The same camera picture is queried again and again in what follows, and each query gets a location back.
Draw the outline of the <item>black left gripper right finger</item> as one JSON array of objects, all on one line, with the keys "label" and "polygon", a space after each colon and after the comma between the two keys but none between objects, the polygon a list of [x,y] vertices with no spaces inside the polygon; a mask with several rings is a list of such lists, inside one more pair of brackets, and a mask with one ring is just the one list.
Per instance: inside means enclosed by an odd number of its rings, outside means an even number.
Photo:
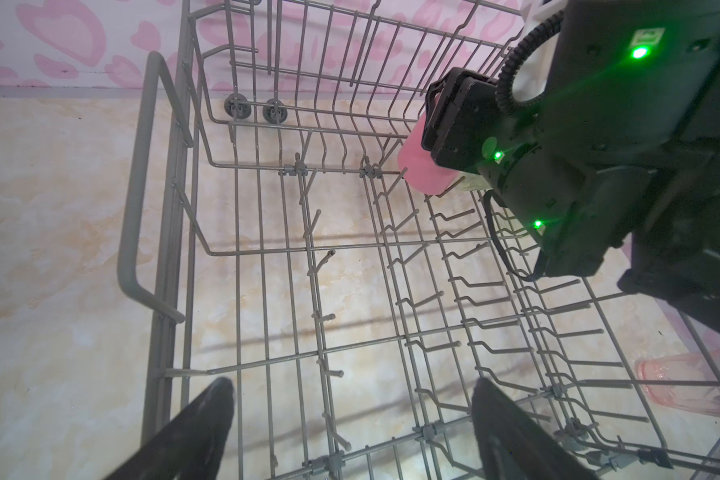
[{"label": "black left gripper right finger", "polygon": [[491,381],[477,381],[471,419],[486,479],[594,479]]}]

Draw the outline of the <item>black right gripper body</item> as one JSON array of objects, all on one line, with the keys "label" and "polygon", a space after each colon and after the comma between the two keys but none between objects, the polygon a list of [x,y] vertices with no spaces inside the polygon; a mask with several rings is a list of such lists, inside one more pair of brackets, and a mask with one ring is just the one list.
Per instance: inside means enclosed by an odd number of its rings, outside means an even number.
[{"label": "black right gripper body", "polygon": [[453,68],[429,85],[421,147],[434,163],[474,171],[510,145],[516,119],[496,101],[497,82],[464,68]]}]

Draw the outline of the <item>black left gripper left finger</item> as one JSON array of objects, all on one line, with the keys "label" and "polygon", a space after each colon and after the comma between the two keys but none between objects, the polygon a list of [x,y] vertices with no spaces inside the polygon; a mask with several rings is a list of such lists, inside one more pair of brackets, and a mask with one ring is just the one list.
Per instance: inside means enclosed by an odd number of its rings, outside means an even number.
[{"label": "black left gripper left finger", "polygon": [[110,479],[215,479],[234,418],[235,390],[214,380]]}]

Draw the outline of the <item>pink plastic cup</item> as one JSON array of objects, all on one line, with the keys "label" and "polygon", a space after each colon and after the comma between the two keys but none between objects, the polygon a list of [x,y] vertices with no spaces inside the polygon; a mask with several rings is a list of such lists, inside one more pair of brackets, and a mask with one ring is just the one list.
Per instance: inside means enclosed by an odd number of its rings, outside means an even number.
[{"label": "pink plastic cup", "polygon": [[403,179],[411,188],[425,195],[440,195],[455,181],[459,172],[438,166],[430,152],[423,149],[425,125],[426,116],[421,115],[400,148],[397,164],[400,171],[405,171]]}]

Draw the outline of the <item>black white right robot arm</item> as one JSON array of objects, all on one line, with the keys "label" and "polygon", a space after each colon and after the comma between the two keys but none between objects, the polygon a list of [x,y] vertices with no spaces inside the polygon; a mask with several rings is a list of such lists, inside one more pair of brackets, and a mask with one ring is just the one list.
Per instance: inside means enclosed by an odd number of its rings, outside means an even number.
[{"label": "black white right robot arm", "polygon": [[428,87],[421,145],[539,246],[526,282],[619,279],[720,334],[720,1],[570,1],[489,78]]}]

